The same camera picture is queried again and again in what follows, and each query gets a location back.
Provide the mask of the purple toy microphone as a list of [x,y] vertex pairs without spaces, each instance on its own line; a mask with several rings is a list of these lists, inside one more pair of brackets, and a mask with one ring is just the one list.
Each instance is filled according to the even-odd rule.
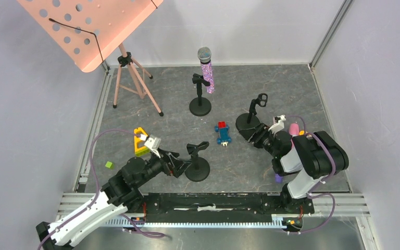
[[276,183],[282,183],[283,177],[278,174],[275,174],[275,181]]

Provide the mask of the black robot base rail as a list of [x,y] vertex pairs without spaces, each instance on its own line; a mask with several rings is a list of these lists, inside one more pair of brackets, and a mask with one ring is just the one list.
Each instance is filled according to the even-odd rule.
[[308,198],[291,200],[280,193],[148,193],[127,205],[147,223],[269,222],[272,215],[314,214]]

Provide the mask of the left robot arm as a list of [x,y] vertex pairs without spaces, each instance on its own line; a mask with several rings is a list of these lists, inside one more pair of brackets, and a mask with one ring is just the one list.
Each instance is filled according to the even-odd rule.
[[160,173],[178,178],[192,165],[175,152],[158,150],[149,160],[132,157],[86,203],[56,222],[36,226],[39,249],[73,249],[106,221],[143,205],[139,188]]

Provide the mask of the pink toy microphone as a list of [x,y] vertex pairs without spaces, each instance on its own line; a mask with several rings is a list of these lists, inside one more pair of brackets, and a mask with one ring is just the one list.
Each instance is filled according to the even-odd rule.
[[292,137],[300,135],[300,128],[299,128],[299,125],[297,123],[290,124],[290,126],[289,126],[289,134]]

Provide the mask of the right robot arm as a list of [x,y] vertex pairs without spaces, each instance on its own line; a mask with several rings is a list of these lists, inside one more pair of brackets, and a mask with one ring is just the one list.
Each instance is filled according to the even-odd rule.
[[296,211],[304,198],[310,198],[318,184],[349,166],[346,151],[326,131],[293,136],[284,130],[271,132],[260,123],[238,132],[254,147],[272,156],[272,168],[277,175],[295,175],[280,193],[280,206],[287,213]]

